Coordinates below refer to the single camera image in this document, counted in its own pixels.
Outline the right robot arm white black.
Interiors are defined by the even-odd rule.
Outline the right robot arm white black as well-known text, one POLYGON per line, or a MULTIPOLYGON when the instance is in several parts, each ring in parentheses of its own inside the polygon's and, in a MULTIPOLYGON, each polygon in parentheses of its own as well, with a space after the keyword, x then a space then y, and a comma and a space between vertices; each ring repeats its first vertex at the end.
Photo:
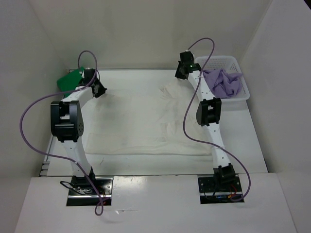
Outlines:
POLYGON ((196 121, 207 135, 207 143, 213 146, 211 152, 214 171, 213 185, 217 190, 224 191, 235 180, 236 173, 225 152, 220 133, 222 101, 210 91, 200 70, 199 64, 179 61, 175 77, 188 80, 195 90, 195 95, 199 100, 196 121))

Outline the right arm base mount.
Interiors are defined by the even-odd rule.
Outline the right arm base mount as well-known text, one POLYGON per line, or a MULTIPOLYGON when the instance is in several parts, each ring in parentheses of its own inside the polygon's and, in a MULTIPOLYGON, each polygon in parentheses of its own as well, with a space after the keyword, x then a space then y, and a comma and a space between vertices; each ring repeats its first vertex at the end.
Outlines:
POLYGON ((198 175, 200 204, 234 203, 243 196, 240 178, 236 175, 230 184, 219 185, 213 175, 198 175))

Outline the green t shirt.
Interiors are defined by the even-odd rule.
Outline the green t shirt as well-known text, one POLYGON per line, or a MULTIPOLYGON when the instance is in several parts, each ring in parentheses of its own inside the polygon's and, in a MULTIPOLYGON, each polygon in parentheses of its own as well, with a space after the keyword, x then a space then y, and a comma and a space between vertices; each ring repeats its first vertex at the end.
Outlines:
POLYGON ((61 92, 75 90, 76 86, 79 84, 79 81, 82 79, 82 72, 84 67, 72 70, 62 78, 57 80, 57 86, 61 92))

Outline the white t shirt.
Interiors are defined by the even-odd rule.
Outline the white t shirt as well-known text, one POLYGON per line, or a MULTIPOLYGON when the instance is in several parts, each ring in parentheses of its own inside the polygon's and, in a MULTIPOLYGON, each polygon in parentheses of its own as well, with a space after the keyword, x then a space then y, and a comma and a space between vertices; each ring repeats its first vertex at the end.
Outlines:
POLYGON ((85 152, 102 155, 209 155, 195 114, 198 99, 188 106, 194 88, 178 79, 156 94, 108 94, 95 101, 85 152))

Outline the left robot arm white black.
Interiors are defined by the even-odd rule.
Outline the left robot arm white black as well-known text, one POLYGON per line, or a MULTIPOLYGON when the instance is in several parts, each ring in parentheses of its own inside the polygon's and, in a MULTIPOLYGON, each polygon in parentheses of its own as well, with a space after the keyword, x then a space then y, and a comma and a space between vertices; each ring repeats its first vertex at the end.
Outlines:
POLYGON ((76 91, 61 101, 51 103, 51 132, 66 150, 73 171, 72 183, 86 194, 96 191, 97 182, 82 143, 84 122, 81 108, 92 98, 106 92, 99 79, 90 87, 81 80, 76 91))

